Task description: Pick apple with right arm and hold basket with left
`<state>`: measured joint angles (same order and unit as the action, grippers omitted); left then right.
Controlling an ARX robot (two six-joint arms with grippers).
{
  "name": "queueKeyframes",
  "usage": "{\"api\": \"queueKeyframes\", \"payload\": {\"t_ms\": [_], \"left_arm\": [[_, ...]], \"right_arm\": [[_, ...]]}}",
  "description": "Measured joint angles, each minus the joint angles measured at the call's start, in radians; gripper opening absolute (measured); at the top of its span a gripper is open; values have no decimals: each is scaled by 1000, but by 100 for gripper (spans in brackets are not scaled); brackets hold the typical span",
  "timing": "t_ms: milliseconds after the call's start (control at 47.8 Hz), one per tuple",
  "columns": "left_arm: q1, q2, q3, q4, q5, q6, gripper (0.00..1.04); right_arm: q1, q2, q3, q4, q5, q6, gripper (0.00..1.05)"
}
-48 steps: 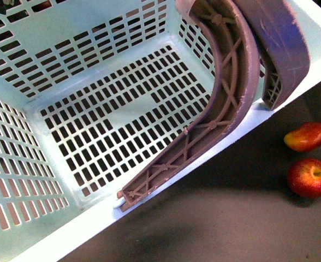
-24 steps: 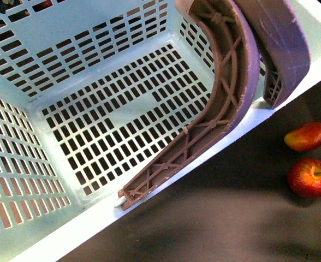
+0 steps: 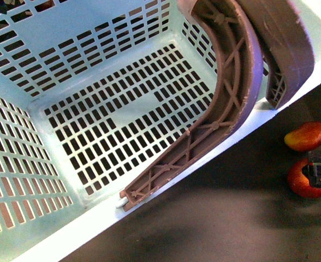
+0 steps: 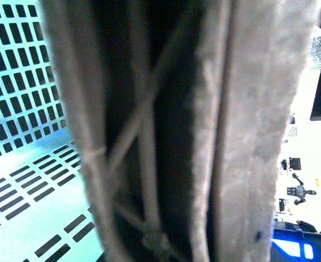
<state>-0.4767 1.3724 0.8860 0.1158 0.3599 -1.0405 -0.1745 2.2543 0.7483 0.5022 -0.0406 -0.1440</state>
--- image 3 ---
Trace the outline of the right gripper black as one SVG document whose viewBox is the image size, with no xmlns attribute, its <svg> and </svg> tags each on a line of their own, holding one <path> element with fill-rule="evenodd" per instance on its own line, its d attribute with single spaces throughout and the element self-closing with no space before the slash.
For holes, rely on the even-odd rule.
<svg viewBox="0 0 321 262">
<path fill-rule="evenodd" d="M 321 188 L 321 146 L 309 151 L 307 158 L 306 176 L 309 180 L 310 186 Z"/>
</svg>

